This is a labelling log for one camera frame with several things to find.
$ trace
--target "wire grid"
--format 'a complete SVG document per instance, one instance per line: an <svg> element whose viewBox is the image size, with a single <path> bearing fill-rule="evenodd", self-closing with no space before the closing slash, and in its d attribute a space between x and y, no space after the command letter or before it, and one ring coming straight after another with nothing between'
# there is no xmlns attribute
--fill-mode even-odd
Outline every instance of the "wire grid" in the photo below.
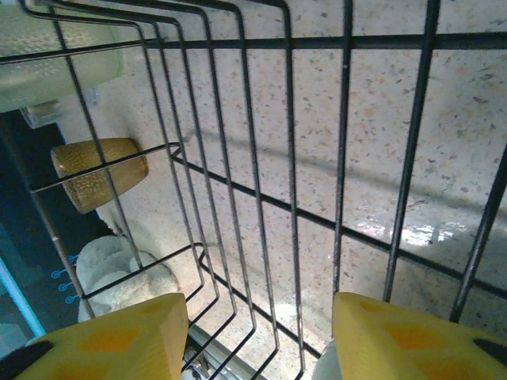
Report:
<svg viewBox="0 0 507 380"><path fill-rule="evenodd" d="M478 227L477 234L475 235L475 240L472 245L467 265L463 272L456 271L455 269L446 267L442 264L438 264L435 261L426 259L424 257L417 256L413 253L407 252L404 249L400 249L400 241L402 236L402 227L404 222L404 217L407 208L407 200L410 190L410 180L412 177L412 172L414 168L415 154L417 149L417 138L419 135L419 128L421 126L421 117L425 103L425 93L428 85L429 79L429 69L432 62L433 50L435 49L448 49L448 50L484 50L484 49L506 49L507 48L507 32L480 32L480 33L460 33L460 34L436 34L436 27L438 25L438 17L440 10L440 0L428 0L427 2L427 10L425 16L425 29L422 35L401 35L401 36L354 36L353 35L353 1L352 0L344 0L344 30L343 36L333 36L333 37L311 37L311 38L292 38L292 23L291 23L291 14L288 8L288 5L284 1L278 0L252 0L253 2L260 3L266 6L276 7L281 10L283 15L283 29L284 29L284 38L276 38L276 39L256 39L256 40L248 40L246 38L245 33L245 25L243 23L242 12L239 7L229 2L222 1L213 1L213 0L197 0L197 1L180 1L178 3L173 2L160 2L160 1L151 1L151 0L119 0L115 1L115 3L120 3L128 6L142 6L152 9L158 10L171 10L178 13L194 13L201 17L204 25L204 31L206 40L196 40L196 41L185 41L183 37L183 32L181 25L178 19L173 17L163 17L159 15L154 15L150 13L140 13L140 12L132 12L127 10L115 10L110 9L107 6L88 6L79 3L69 3L63 2L61 0L51 0L47 2L48 4L48 12L47 13L39 13L31 10L25 4L25 0L21 0L20 7L31 17L38 17L47 19L48 22L52 22L55 26L55 30L57 36L59 38L59 42L61 44L61 50L58 51L45 51L39 53L32 53L27 55L17 55L10 57L1 57L0 64L7 63L22 63L29 61L36 61L40 59L49 59L56 57L64 57L68 69L71 73L72 80L74 82L74 86L76 89L76 93L78 94L79 102L82 107L82 111L84 112L86 122L88 123L91 135L93 136L93 140L95 142L97 151L99 153L101 164L99 166L93 167L91 169L84 170L80 173L72 174L70 176L61 178L60 180L55 180L46 184L27 184L29 189L31 190L31 195L34 200L34 203L40 212L40 215L44 221L45 226L48 229L48 233L51 235L52 240L55 243L55 247L57 249L58 254L60 255L62 262L64 264L65 269L69 273L72 283L79 295L79 297L84 301L86 306L86 310L93 316L93 311L89 304L89 299L95 295L100 294L103 291L110 289L111 287L116 286L119 283L124 282L127 279L130 279L133 276L138 275L141 272L146 271L149 268L152 268L156 264L162 263L163 261L169 260L172 257L180 255L182 253L192 251L194 260L196 262L196 267L200 276L200 285L199 287L189 296L187 297L187 301L189 301L192 297L194 297L197 292L202 289L204 286L204 276L203 270L206 271L212 279L212 284L215 291L215 299L212 300L204 310L192 321L190 321L190 325L196 324L218 301L219 298L219 288L218 283L221 283L225 287L227 287L229 296L231 298L231 305L233 307L233 313L229 318L225 321L225 323L216 331L215 334L210 338L210 340L204 344L200 351L197 352L183 367L183 369L187 368L193 360L234 320L237 313L237 306L235 303L235 298L237 297L242 302L245 302L250 310L250 318L252 321L252 329L245 336L245 338L241 341L241 343L231 352L231 354L223 361L223 363L216 369L215 373L210 377L216 377L219 372L228 364L228 362L234 357L235 354L244 346L244 344L250 339L250 337L255 333L257 328L257 322L255 319L255 313L261 315L267 321L270 321L273 328L273 339L275 342L275 349L269 355L267 360L256 368L256 373L254 377L257 377L262 373L262 371L268 366L268 364L273 360L275 355L277 354L280 343L279 343L279 332L282 332L284 335L288 336L292 340L294 340L299 346L299 373L296 378L301 378L305 371L305 360L304 360L304 352L308 352L313 355L315 358L320 356L319 352L311 347L304 341L303 338L303 318L302 318L302 303L301 303L301 283L300 283L300 267L299 267L299 243L298 243L298 218L306 219L310 222L314 222L320 226L323 226L329 230L334 231L334 278L333 278L333 290L334 292L339 291L339 283L340 283L340 259L341 259L341 239L343 236L355 239L360 241L366 245L370 245L380 251L383 251L389 255L389 261L387 266L387 276L385 279L385 285L383 289L383 300L389 302L391 299L391 292L393 288L394 278L395 278L395 270L398 259L407 260L414 264L419 264L427 268L431 268L434 271L437 271L441 274L449 276L453 279L459 280L459 290L457 291L452 311L449 315L449 320L454 322L459 322L460 316L463 312L463 308L465 302L467 301L467 296L472 287L477 287L483 291L486 291L492 295L496 295L502 299L507 299L507 291L501 289L500 287L496 287L490 283L486 283L479 279L475 278L475 274L477 272L478 265L482 258L482 253L484 251L486 242L488 240L491 227L494 223L498 208L500 207L501 198L505 191L505 186L507 185L507 147L504 150L502 155L500 164L497 169L497 175L494 179L492 188L490 190L490 195L487 200L486 206L484 208L484 212L482 214L482 219L480 225ZM73 10L76 12L83 13L82 17L76 16L63 16L57 15L55 13L55 8L60 8L64 10ZM238 35L239 38L237 40L213 40L211 34L211 26L208 20L205 9L218 9L225 10L228 12L232 12L235 15L237 26L238 26ZM100 17L111 17L110 19L98 18ZM129 28L133 28L139 36L138 40L132 40L121 43L114 44L102 44L98 46L90 46L90 47L80 47L80 48L67 48L65 43L65 38L62 34L62 30L59 26L60 21L68 21L68 22L82 22L82 23L90 23L90 24L103 24L103 25L117 25L117 26L126 26ZM155 38L154 39L146 39L143 35L143 31L140 28L140 24L145 23L149 24L153 27ZM161 37L159 25L168 24L172 25L177 30L178 41L165 41ZM121 48L130 48L140 46L143 49L143 55L146 62L146 68L149 78L149 85L151 87L151 92L154 99L154 105L156 107L158 122L160 124L160 129L162 132L162 137L164 143L162 145L143 150L137 154L133 154L127 156L125 158L121 158L115 161L106 162L105 156L98 142L97 132L95 126L93 125L92 118L90 116L90 112L87 108L84 96L82 95L82 88L78 80L78 75L74 70L74 65L72 63L71 56L72 55L80 55L86 54L93 51L108 51L114 49ZM244 83L243 89L246 99L246 110L247 110L247 126L249 130L250 136L250 158L251 164L253 168L253 183L254 187L249 188L245 185L234 182L231 179L231 171L228 161L228 152L227 152L227 139L223 126L223 110L220 104L219 98L219 84L217 80L217 73L215 67L215 52L214 50L220 49L239 49L241 51L241 65L242 65L242 80ZM252 107L252 97L251 97L251 88L250 88L250 75L249 75L249 67L248 67L248 59L247 59L247 51L248 49L279 49L284 50L286 63L286 97L287 97L287 119L288 119L288 162L289 162L289 173L290 173L290 202L284 202L274 197L271 197L261 191L261 184L259 180L259 169L257 162L257 145L256 145L256 135L254 129L254 111ZM337 155L337 189L336 189L336 218L335 220L329 220L327 218L323 218L319 215L313 214L309 211L305 211L304 209L298 208L297 204L297 192L296 192L296 171L295 171L295 160L296 160L296 152L295 152L295 121L294 121L294 86L293 86L293 69L292 69L292 52L295 49L341 49L343 51L342 63L341 63L341 103L340 103L340 122L339 122L339 141L338 141L338 155ZM165 81L168 94L170 96L170 104L173 111L174 117L174 125L176 127L177 141L172 142L169 139L169 136L166 132L166 126L162 117L162 110L160 108L158 95L155 90L154 76L151 69L151 62L148 58L148 49L155 49L160 51L160 59L162 62L162 66L164 69ZM176 105L174 101L173 88L170 81L170 72L167 69L167 62L164 56L165 49L178 49L181 51L184 67L185 67L185 77L186 81L189 84L189 98L192 105L193 119L195 121L196 126L196 137L199 145L200 151L200 159L201 165L196 165L187 160L186 152L185 152L185 140L183 139L181 133L181 126L179 124L179 120L176 112ZM215 108L218 119L219 126L219 140L221 143L223 161L225 166L225 177L221 176L217 173L213 173L208 170L206 164L206 158L204 155L204 144L201 135L199 118L197 117L197 109L196 109L196 101L193 94L193 87L190 85L192 82L192 73L189 69L189 62L187 58L187 50L189 49L207 49L208 58L211 67L212 74L212 88L215 98ZM421 50L421 58L419 62L419 68L417 73L417 84L414 95L414 104L411 113L410 119L410 129L408 134L408 140L406 143L406 156L403 162L403 170L402 170L402 181L399 187L398 192L398 203L396 207L395 214L395 224L393 229L393 234L391 238L391 243L386 243L375 239L373 237L369 237L366 234L362 234L356 230L350 229L347 226L343 226L343 207L344 207L344 191L345 191L345 157L346 157L346 143L347 143L347 127L348 127L348 114L349 114L349 83L350 83L350 75L351 75L351 55L352 49L419 49ZM181 212L183 218L185 220L186 232L189 238L189 245L183 247L167 256L164 256L160 260L155 261L153 264L149 264L146 266L142 266L142 263L139 259L139 254L137 248L135 247L135 242L132 239L132 235L130 233L127 219L125 218L125 214L123 208L121 206L119 197L117 195L114 183L112 182L111 174L109 172L109 168L113 165L118 165L122 162L126 162L133 158L137 158L140 156L146 156L148 154L153 154L154 152L164 150L167 153L168 162L170 165L171 173L173 174L173 181L177 192L177 198L181 206ZM189 191L193 205L193 212L195 214L200 241L195 241L190 230L189 225L189 214L185 209L185 205L183 202L182 194L181 194L181 186L179 185L175 167L176 165L182 165L185 169L185 177L189 184ZM109 183L109 187L113 194L114 203L120 214L121 222L123 223L122 227L124 227L124 231L127 235L127 238L130 242L130 245L135 252L135 258L139 264L140 270L131 273L130 275L125 276L123 279L119 279L110 283L109 285L102 287L96 291L90 292L86 294L82 289L81 284L79 283L77 276L75 275L74 269L67 258L67 254L65 252L64 247L62 246L58 232L55 230L51 220L47 217L47 214L44 210L44 207L39 199L39 193L52 188L54 186L58 186L63 184L64 182L70 181L77 177L82 177L90 173L95 173L99 170L104 170L106 173L106 177ZM196 202L196 195L193 190L192 178L190 176L190 172L197 172L204 176L206 188L208 191L209 201L212 207L212 217L213 222L215 224L215 232L219 243L219 251L221 257L221 264L224 269L224 277L218 275L213 267L212 262L210 260L210 256L208 255L208 245L206 239L204 237L202 222L200 220L199 207ZM220 184L224 184L228 189L229 202L231 204L232 210L232 218L234 223L234 233L236 237L236 241L238 244L238 253L240 257L240 263L242 268L242 278L245 284L245 293L241 292L237 288L231 285L231 279L229 277L228 269L227 269L227 258L223 249L223 245L221 243L221 231L219 222L216 216L215 210L215 202L213 200L211 182L216 181ZM258 225L260 230L260 238L261 238L261 247L263 253L263 261L265 266L265 282L267 286L267 292L269 297L269 311L263 310L260 306L256 305L252 301L251 293L250 293L250 285L248 280L248 271L246 269L245 256L242 249L241 242L241 233L240 233L240 222L238 220L238 212L236 211L235 199L234 199L234 190L239 191L241 193L247 194L248 196L252 196L256 200L257 205L257 217L258 217ZM268 246L266 243L266 231L265 231L265 223L264 223L264 215L263 215L263 203L268 203L275 207L278 207L282 210L285 210L291 214L292 219L292 244L293 244L293 261L294 261L294 278L295 278L295 304L296 304L296 312L297 312L297 331L293 332L283 324L281 324L276 319L275 307L274 307L274 296L273 296L273 282L270 273L270 265L269 265L269 252Z"/></svg>

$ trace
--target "speckled countertop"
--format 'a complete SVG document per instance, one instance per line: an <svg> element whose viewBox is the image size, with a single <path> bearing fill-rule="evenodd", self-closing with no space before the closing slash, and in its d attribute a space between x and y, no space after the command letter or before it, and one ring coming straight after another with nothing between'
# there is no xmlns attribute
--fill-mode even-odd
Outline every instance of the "speckled countertop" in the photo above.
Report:
<svg viewBox="0 0 507 380"><path fill-rule="evenodd" d="M341 2L289 2L294 36L340 36ZM420 33L425 2L356 1L354 33L357 35ZM238 2L246 20L248 38L281 37L281 15L267 6ZM196 16L175 13L185 38L204 38ZM213 37L236 38L234 18L229 13L210 11ZM439 32L507 30L507 8L502 1L442 0ZM173 38L172 28L166 35ZM239 51L215 51L224 123L234 181L253 185L245 100ZM188 136L187 154L200 163L193 134L193 118L179 51L166 57L177 96L181 126ZM93 108L93 120L100 137L137 139L146 149L162 143L158 121L138 48L125 51L125 75L100 86L101 103ZM249 51L254 121L257 131L262 191L288 201L288 160L285 111L284 53ZM345 181L345 225L375 238L389 241L397 191L405 153L406 136L414 96L419 51L354 51L347 177ZM165 91L161 63L151 53L158 93L170 136L175 139L173 116ZM219 144L215 103L207 52L189 51L193 88L203 130L208 168L224 174ZM341 52L338 50L295 51L295 124L297 138L298 202L302 209L334 219L336 187L337 125L340 102ZM414 177L402 235L402 247L457 270L463 270L483 205L489 194L497 164L507 141L507 52L436 51L417 148ZM90 137L84 120L62 120L61 130L70 143ZM163 152L148 158L149 176L121 196L127 217L136 231L144 231L148 245L157 254L167 254L188 244L172 174ZM185 204L191 215L194 238L198 241L191 212L185 173L177 165L185 190ZM216 248L208 195L202 175L193 173L204 232L215 270L223 273ZM231 222L227 188L212 182L231 282L243 289L238 249ZM246 255L253 300L268 310L264 265L254 198L236 192L242 245ZM264 205L271 272L277 317L295 329L294 276L290 215ZM117 219L113 204L99 210L105 220ZM303 289L305 340L321 350L330 338L333 231L299 221L299 243ZM504 254L507 238L505 201L494 224L490 242L478 270L478 277L506 288ZM341 289L375 298L381 297L387 255L344 238ZM190 254L171 262L187 295L196 286L196 269ZM399 262L392 302L447 317L456 294L457 282L448 277ZM199 325L213 333L230 315L227 289ZM196 316L212 299L207 286L189 303ZM238 316L219 336L234 348L251 329L248 309L238 302ZM505 301L472 290L462 322L507 337ZM274 348L270 326L257 316L256 334L239 355L258 366ZM281 351L265 375L292 378L299 369L294 359L297 347L280 335ZM307 355L309 368L313 361Z"/></svg>

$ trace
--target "yellow foam pad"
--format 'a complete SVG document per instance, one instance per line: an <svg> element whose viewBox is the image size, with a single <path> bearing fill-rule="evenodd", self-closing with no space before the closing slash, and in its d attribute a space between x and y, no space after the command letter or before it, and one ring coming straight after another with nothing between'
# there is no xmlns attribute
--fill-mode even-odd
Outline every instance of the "yellow foam pad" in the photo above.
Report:
<svg viewBox="0 0 507 380"><path fill-rule="evenodd" d="M179 379L188 327L185 296L165 294L42 336L54 347L17 379Z"/></svg>
<svg viewBox="0 0 507 380"><path fill-rule="evenodd" d="M334 297L333 332L344 380L507 378L476 329L351 293Z"/></svg>

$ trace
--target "dish rack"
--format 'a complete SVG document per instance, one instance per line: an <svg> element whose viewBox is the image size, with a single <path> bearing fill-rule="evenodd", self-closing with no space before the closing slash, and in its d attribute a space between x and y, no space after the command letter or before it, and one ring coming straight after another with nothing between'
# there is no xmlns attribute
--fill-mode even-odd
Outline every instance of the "dish rack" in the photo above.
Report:
<svg viewBox="0 0 507 380"><path fill-rule="evenodd" d="M153 265L160 264L162 262L168 261L171 258L174 258L182 253L192 252L196 258L196 268L200 273L200 281L201 285L198 287L192 294L190 294L187 298L189 301L192 299L204 286L204 280L202 273L207 272L211 278L212 282L217 289L216 284L223 285L232 299L238 299L240 302L244 302L247 304L250 317L253 321L253 325L255 325L256 316L260 316L269 322L273 329L273 339L275 341L275 349L271 353L271 355L264 361L262 365L257 368L247 368L248 366L244 363L240 363L238 361L236 354L241 350L241 348L247 343L249 339L254 335L255 328L251 330L251 332L241 341L241 343L233 350L228 351L220 345L220 350L222 352L226 352L223 354L222 359L218 361L215 365L215 371L210 378L215 378L219 376L220 372L224 369L228 369L230 371L231 368L235 365L238 367L247 368L246 374L244 376L257 378L262 376L263 370L269 365L269 363L273 360L273 358L277 355L280 345L279 345L279 335L284 334L290 340L293 340L299 350L299 358L295 359L299 361L299 372L295 378L301 378L306 370L305 365L305 352L316 359L320 356L319 350L312 347L308 342L305 341L303 335L303 317L302 317L302 289L301 289L301 280L300 280L300 257L299 257L299 223L300 219L306 219L308 222L316 223L326 229L334 231L334 247L330 247L330 252L333 253L333 291L338 292L340 290L340 267L341 267L341 241L343 237L348 237L357 241L364 243L365 245L370 245L380 251L385 252L388 257L388 266L387 266L387 276L385 279L385 285L383 289L383 300L389 302L391 300L391 294L393 291L393 285L395 281L395 271L396 264L398 260L406 260L410 263L423 266L426 268L430 268L433 271L439 272L450 279L454 279L459 282L459 290L457 291L456 297L453 302L452 311L448 316L450 321L459 322L461 314L463 312L463 308L467 301L467 297L470 293L472 287L476 287L482 291L485 291L489 294L498 296L502 299L507 299L507 291L505 289L501 289L500 287L494 286L490 283L484 282L480 279L475 278L475 274L478 269L478 265L482 259L482 253L484 252L484 248L488 241L488 237L494 223L495 217L497 215L498 209L500 207L500 202L505 190L505 186L507 185L507 150L504 151L501 160L498 164L497 175L494 178L493 185L490 189L490 194L484 207L484 212L482 214L482 219L477 230L477 234L475 235L474 244L468 256L468 261L465 267L464 272L456 271L455 269L449 268L442 264L437 263L436 261L424 258L422 256L418 256L414 253L408 252L405 249L400 248L400 243L402 240L402 228L404 223L404 218L406 214L406 210L408 207L408 199L409 199L409 190L410 190L410 182L412 178L412 173L414 170L414 162L416 158L416 148L417 141L421 126L421 118L423 113L423 108L425 105L425 93L429 82L429 70L432 63L433 52L438 49L443 50L489 50L489 49L506 49L507 48L507 38L505 38L504 32L477 32L477 33L460 33L460 34L437 34L437 24L439 19L439 11L440 11L440 1L438 0L428 0L427 1L427 9L425 15L425 27L424 33L421 35L396 35L396 36L354 36L353 35L353 1L352 0L344 0L343 1L343 35L342 36L328 36L328 37L301 37L294 38L292 36L292 26L294 23L298 21L294 21L291 18L291 11L289 6L284 1L278 0L250 0L250 2L255 2L258 4L262 4L263 6L272 7L274 10L278 10L281 12L282 18L280 20L281 28L283 29L283 37L282 38L272 38L272 39L248 39L246 36L246 28L245 23L242 16L242 7L237 6L231 2L223 2L223 1L214 1L214 0L195 0L195 1L179 1L179 2L162 2L156 0L119 0L114 1L116 6L111 7L108 5L107 1L102 1L101 6L92 6L87 4L82 4L80 2L65 2L62 0L47 0L44 1L44 4L48 6L48 11L46 13L39 13L30 9L29 6L26 5L25 0L20 1L20 7L31 17L38 17L42 19L48 20L48 22L52 22L55 26L55 30L57 32L59 41L61 43L61 49L58 51L45 51L41 53L33 53L28 55L18 55L11 57L1 57L0 64L7 63L23 63L29 61L36 61L40 59L49 59L55 57L64 57L68 70L71 74L76 93L78 94L79 102L82 107L83 114L86 118L86 122L90 128L90 133L93 137L93 140L96 143L97 151L99 152L101 158L101 165L94 167L92 169L88 169L86 171L72 174L70 176L64 177L60 180L54 180L52 182L46 184L28 184L31 190L31 195L35 205L37 206L38 211L40 212L40 216L44 221L44 224L48 230L48 233L51 235L51 238L55 244L56 250L60 258L62 259L64 268L67 270L71 282L77 291L77 295L84 301L88 312L93 315L93 311L91 310L90 304L88 300L95 295L100 294L102 291L106 291L111 287L116 286L117 284L125 281L126 279L131 278L135 274L139 274L141 272L146 271L151 268ZM129 10L124 9L116 9L117 5L121 4L124 6L130 6ZM136 7L143 7L145 9L151 9L150 13L143 13L141 11L137 11ZM63 9L63 10L73 10L75 12L79 12L82 14L81 17L76 16L63 16L58 15L54 11L55 8ZM185 14L191 13L200 17L204 25L204 40L184 40L183 37L183 29L181 26L181 22L174 17L165 17L162 15L154 14L154 10L161 11L174 11L177 13ZM212 39L212 26L210 21L208 20L207 12L210 10L221 10L234 14L238 38L233 40L214 40ZM61 28L59 26L60 22L84 22L90 24L105 24L105 25L118 25L123 27L133 28L137 31L139 39L130 40L126 42L118 42L114 44L106 44L100 46L90 46L90 47L81 47L81 48L66 48L65 39L62 34ZM142 33L142 29L139 27L141 24L150 25L154 31L154 38L145 38ZM177 40L166 40L162 36L162 31L160 29L160 25L172 25L177 31ZM82 94L82 87L78 80L78 75L74 70L74 66L72 63L72 57L74 55L87 54L93 51L108 51L114 49L123 49L123 48L131 48L131 47L141 47L143 49L143 55L146 60L146 69L148 73L149 83L152 90L153 102L156 109L156 116L158 122L160 124L160 131L163 137L163 144L144 150L138 154L133 154L126 158L121 158L119 160L113 162L105 161L104 154L101 150L101 146L98 142L97 131L93 120L90 116L90 111L86 105L85 98ZM165 86L166 91L169 94L170 105L173 111L173 115L177 115L177 106L174 100L175 94L173 93L173 87L170 81L170 71L168 70L168 62L166 61L166 57L164 55L164 51L166 49L177 49L181 52L181 56L184 63L184 72L183 75L186 77L188 83L191 83L191 70L188 62L188 51L192 49L205 49L208 52L209 64L211 69L211 79L212 79L212 88L213 88L213 96L215 98L215 110L218 117L218 126L219 126L219 141L221 144L222 154L223 154L223 163L225 167L225 175L221 175L218 173L214 173L211 170L208 170L206 166L206 160L204 158L204 139L201 133L201 129L198 123L195 126L195 136L198 143L198 147L201 154L200 164L190 162L187 159L187 154L185 152L185 144L186 140L182 134L181 126L179 125L178 119L175 118L173 120L174 126L176 128L176 136L169 136L164 125L164 117L163 111L161 109L159 96L156 90L156 83L154 80L154 76L151 68L151 61L149 58L149 51L159 51L160 52L160 63L163 67L163 72L165 74ZM228 156L228 145L227 145L227 137L224 128L224 112L220 100L220 85L217 78L216 73L216 63L215 56L220 54L218 49L235 49L240 51L241 58L240 64L242 67L242 73L239 75L238 80L243 83L243 91L244 97L246 100L246 127L248 128L249 137L250 137L250 158L252 165L252 173L253 173L253 186L247 186L238 182L234 182L231 179L231 171L229 156ZM288 144L288 164L289 164L289 201L285 202L283 200L277 199L275 197L270 196L265 193L261 189L261 181L259 174L259 162L257 158L257 143L256 143L256 131L255 131L255 123L254 123L254 107L252 100L252 92L251 92L251 79L250 79L250 69L248 65L249 57L248 53L253 49L274 49L278 51L283 51L285 55L285 68L284 68L284 76L285 76L285 93L286 93L286 115L287 115L287 144ZM294 69L293 69L293 53L299 49L331 49L331 50L342 50L342 59L341 59L341 101L336 104L337 112L339 112L339 124L336 126L339 130L339 141L338 141L338 154L337 154L337 183L336 183L336 218L331 220L328 218L323 218L320 215L317 215L313 212L306 211L297 206L298 196L297 196L297 188L296 188L296 127L295 127L295 87L294 87ZM410 49L410 50L419 50L421 53L419 60L419 67L417 72L417 82L414 91L414 103L411 111L410 117L410 129L408 134L408 140L406 142L406 153L405 159L402 163L402 180L399 185L398 190L398 202L396 206L395 213L395 223L393 228L393 233L391 236L391 242L386 243L385 241L381 241L377 238L368 236L367 234L361 233L357 230L348 228L344 226L343 223L343 209L344 209L344 199L345 199L345 158L346 158L346 147L347 147L347 130L348 130L348 116L349 116L349 98L350 98L350 79L351 79L351 57L352 51L354 49L376 49L376 50L390 50L390 49ZM196 101L193 93L193 88L189 86L189 99L192 105L192 113L194 120L198 120L197 117L197 108ZM131 245L135 248L135 242L132 239L132 234L128 228L128 221L125 216L125 213L120 204L120 200L114 188L114 184L112 182L111 175L109 173L109 167L112 165L117 165L121 162L125 162L127 160L131 160L133 158L137 158L140 156L145 156L149 154L153 154L154 152L165 151L169 160L169 166L171 173L173 174L174 186L176 188L177 197L179 203L181 205L181 213L184 216L186 232L189 236L189 244L187 246L181 247L175 252L162 257L160 260L157 260L153 264L147 265L140 270L138 270L134 275L130 275L128 278L117 280L113 283L110 283L108 286L102 287L99 290L93 291L89 294L85 294L83 291L72 266L72 262L69 260L69 257L60 243L59 233L55 230L55 227L51 223L51 220L47 216L42 203L40 202L40 193L49 188L53 188L55 186L60 186L66 181L70 181L74 178L84 176L86 174L94 173L99 170L105 169L107 180L109 183L109 187L112 190L114 195L113 202L116 204L116 207L120 214L121 222L126 226L124 229L125 236L131 242ZM210 204L212 206L211 213L216 225L219 225L219 220L216 217L215 210L215 201L212 198L212 185L211 183L218 183L222 186L226 186L228 190L228 200L227 202L231 205L232 210L232 222L234 224L234 232L238 243L238 254L241 262L242 269L242 278L245 283L246 291L242 291L237 287L232 286L231 280L229 278L229 273L227 271L227 258L225 257L223 250L221 251L221 260L223 264L223 274L220 274L220 271L214 270L210 265L210 259L208 257L208 249L207 243L204 239L204 233L202 226L199 226L200 236L199 238L193 237L191 232L188 213L191 212L185 209L181 186L178 183L176 173L176 167L181 165L185 171L185 178L189 183L190 187L190 197L192 199L193 204L193 212L196 213L196 220L200 221L199 218L199 207L197 205L196 196L194 193L194 189L192 187L191 173L199 173L204 176L205 184L208 191L208 196ZM236 200L234 197L234 192L241 192L244 195L251 196L255 199L256 207L257 207L257 222L260 231L260 242L261 242L261 251L262 251L262 262L265 270L265 285L267 298L269 300L269 308L266 309L262 306L259 306L255 302L253 302L250 289L248 286L248 268L246 265L245 258L243 256L242 251L242 243L241 243L241 232L240 226L241 221L239 220L238 213L236 211ZM266 239L266 224L265 224L265 215L263 212L263 205L269 204L274 207L278 207L283 211L286 211L290 214L291 217L291 229L292 229L292 255L293 255L293 275L294 275L294 287L295 287L295 305L296 305L296 329L290 329L286 327L283 323L276 319L275 312L275 295L273 293L273 277L272 271L269 261L269 249ZM214 307L215 301L209 303L209 305L192 321L190 321L190 325L195 325L211 308ZM198 340L197 349L195 350L195 355L193 355L187 363L184 365L184 369L187 368L192 362L197 360L200 356L201 352L209 349L213 344L217 343L217 336L231 323L234 319L234 314L231 315L214 334L211 336L207 334L201 334L199 338L194 337L194 340Z"/></svg>

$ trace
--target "light green glass jar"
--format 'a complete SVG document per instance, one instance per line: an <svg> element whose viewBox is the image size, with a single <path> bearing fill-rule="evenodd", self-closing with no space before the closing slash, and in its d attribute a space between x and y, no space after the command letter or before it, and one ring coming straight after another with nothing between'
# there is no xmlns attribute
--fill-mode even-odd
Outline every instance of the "light green glass jar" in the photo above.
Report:
<svg viewBox="0 0 507 380"><path fill-rule="evenodd" d="M33 9L47 12L46 7ZM63 11L59 13L80 15ZM60 25L68 48L118 41L113 26L70 22L60 22ZM0 5L0 56L60 49L52 21L30 17L18 6ZM107 82L122 71L120 50L73 55L72 62L83 89ZM0 66L0 112L39 105L71 93L75 93L75 88L64 58Z"/></svg>

